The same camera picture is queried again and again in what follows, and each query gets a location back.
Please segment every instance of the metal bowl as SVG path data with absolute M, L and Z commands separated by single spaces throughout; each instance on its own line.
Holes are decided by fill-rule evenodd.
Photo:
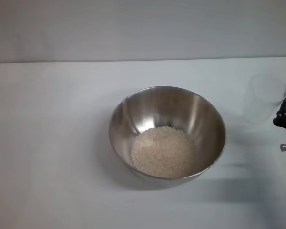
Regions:
M 183 130 L 194 140 L 198 163 L 190 176 L 161 178 L 134 167 L 130 157 L 134 139 L 143 131 L 160 126 Z M 115 108 L 109 139 L 132 172 L 151 183 L 169 187 L 188 182 L 208 170 L 222 154 L 226 132 L 219 112 L 206 99 L 182 88 L 158 86 L 133 93 Z

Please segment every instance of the measuring cup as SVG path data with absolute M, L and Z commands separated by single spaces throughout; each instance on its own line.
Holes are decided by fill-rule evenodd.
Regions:
M 282 80 L 266 74 L 252 76 L 243 101 L 245 120 L 255 125 L 264 123 L 285 97 Z

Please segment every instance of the white rice grain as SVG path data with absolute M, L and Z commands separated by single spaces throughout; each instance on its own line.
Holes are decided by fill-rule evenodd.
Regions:
M 131 148 L 134 166 L 149 175 L 179 178 L 193 173 L 196 163 L 194 142 L 182 130 L 163 126 L 136 137 Z

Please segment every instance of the white table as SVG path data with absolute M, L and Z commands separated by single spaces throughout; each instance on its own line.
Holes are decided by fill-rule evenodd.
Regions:
M 0 229 L 286 228 L 286 130 L 239 116 L 255 73 L 286 83 L 286 58 L 0 64 Z M 202 95 L 227 128 L 211 169 L 163 190 L 107 136 L 115 106 L 155 85 Z

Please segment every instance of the white wall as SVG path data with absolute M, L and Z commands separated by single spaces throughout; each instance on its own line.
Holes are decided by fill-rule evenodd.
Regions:
M 0 62 L 286 56 L 286 0 L 0 0 Z

